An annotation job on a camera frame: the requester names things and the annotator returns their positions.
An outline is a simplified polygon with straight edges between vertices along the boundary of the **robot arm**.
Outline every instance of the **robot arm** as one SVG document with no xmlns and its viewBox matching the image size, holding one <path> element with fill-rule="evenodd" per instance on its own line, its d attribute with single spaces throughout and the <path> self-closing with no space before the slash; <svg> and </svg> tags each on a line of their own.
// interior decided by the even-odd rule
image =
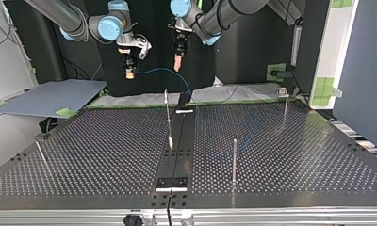
<svg viewBox="0 0 377 226">
<path fill-rule="evenodd" d="M 171 0 L 171 11 L 176 19 L 175 66 L 179 71 L 186 53 L 185 41 L 191 29 L 205 45 L 213 45 L 223 30 L 242 16 L 252 15 L 262 9 L 269 0 L 219 0 L 208 13 L 197 6 L 196 0 Z"/>
<path fill-rule="evenodd" d="M 95 38 L 116 41 L 119 52 L 123 56 L 123 67 L 126 78 L 133 79 L 137 68 L 137 61 L 132 48 L 141 49 L 139 58 L 147 57 L 152 48 L 151 43 L 142 35 L 135 36 L 130 19 L 129 6 L 124 0 L 113 0 L 108 3 L 108 15 L 87 17 L 78 7 L 63 0 L 25 0 L 33 8 L 59 25 L 62 35 L 67 40 L 87 41 Z"/>
</svg>

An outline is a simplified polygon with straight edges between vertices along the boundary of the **white cable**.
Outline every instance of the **white cable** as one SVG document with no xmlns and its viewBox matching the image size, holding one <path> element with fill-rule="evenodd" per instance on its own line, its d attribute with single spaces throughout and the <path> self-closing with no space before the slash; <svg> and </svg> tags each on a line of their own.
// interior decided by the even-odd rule
<svg viewBox="0 0 377 226">
<path fill-rule="evenodd" d="M 94 78 L 95 78 L 95 75 L 97 75 L 97 73 L 100 72 L 100 69 L 101 69 L 102 66 L 103 66 L 103 63 L 101 63 L 100 66 L 98 66 L 98 69 L 97 69 L 97 71 L 95 71 L 94 75 L 92 76 L 91 81 L 93 81 Z"/>
</svg>

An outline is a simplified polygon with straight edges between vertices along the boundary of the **perforated metal table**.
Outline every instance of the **perforated metal table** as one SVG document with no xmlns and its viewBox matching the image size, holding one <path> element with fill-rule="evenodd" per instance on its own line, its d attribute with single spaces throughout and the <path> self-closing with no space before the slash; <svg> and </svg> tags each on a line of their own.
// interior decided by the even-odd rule
<svg viewBox="0 0 377 226">
<path fill-rule="evenodd" d="M 190 216 L 207 224 L 377 223 L 377 158 L 316 112 L 293 103 L 285 116 L 284 108 L 213 105 L 174 114 L 172 149 L 163 108 L 82 111 L 42 143 L 44 159 L 31 146 L 0 168 L 0 223 L 68 216 L 61 223 L 101 225 L 129 213 L 152 216 L 149 225 Z M 158 178 L 182 177 L 187 192 L 156 192 Z"/>
</svg>

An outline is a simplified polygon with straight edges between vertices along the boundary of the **gray plate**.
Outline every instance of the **gray plate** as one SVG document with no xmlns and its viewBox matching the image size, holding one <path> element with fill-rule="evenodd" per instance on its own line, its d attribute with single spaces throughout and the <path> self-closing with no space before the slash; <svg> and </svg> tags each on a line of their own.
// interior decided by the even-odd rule
<svg viewBox="0 0 377 226">
<path fill-rule="evenodd" d="M 191 166 L 175 173 L 191 178 L 179 202 L 186 208 L 377 206 L 377 158 L 316 112 L 291 104 L 285 117 L 284 107 L 196 108 Z"/>
<path fill-rule="evenodd" d="M 150 208 L 167 135 L 165 109 L 84 111 L 0 169 L 0 209 Z"/>
</svg>

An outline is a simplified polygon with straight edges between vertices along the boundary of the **metal rod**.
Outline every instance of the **metal rod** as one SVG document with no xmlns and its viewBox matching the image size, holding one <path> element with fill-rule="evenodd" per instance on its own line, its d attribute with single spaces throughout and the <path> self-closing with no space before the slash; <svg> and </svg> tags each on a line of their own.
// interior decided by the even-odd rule
<svg viewBox="0 0 377 226">
<path fill-rule="evenodd" d="M 169 146 L 171 149 L 173 148 L 173 139 L 172 139 L 172 126 L 171 126 L 171 113 L 169 110 L 169 98 L 168 98 L 168 91 L 165 90 L 165 104 L 166 104 L 166 113 L 167 113 L 167 123 L 169 128 Z"/>
<path fill-rule="evenodd" d="M 42 158 L 42 161 L 44 161 L 44 163 L 47 164 L 47 159 L 45 159 L 45 155 L 44 155 L 44 152 L 41 149 L 40 143 L 37 140 L 35 141 L 35 143 L 36 143 L 36 146 L 38 147 L 38 150 L 39 150 L 40 156 Z"/>
<path fill-rule="evenodd" d="M 237 157 L 238 157 L 238 141 L 233 140 L 233 187 L 236 186 L 236 170 L 237 170 Z"/>
<path fill-rule="evenodd" d="M 289 99 L 289 95 L 286 97 L 285 118 L 286 118 L 287 110 L 288 110 L 288 99 Z"/>
</svg>

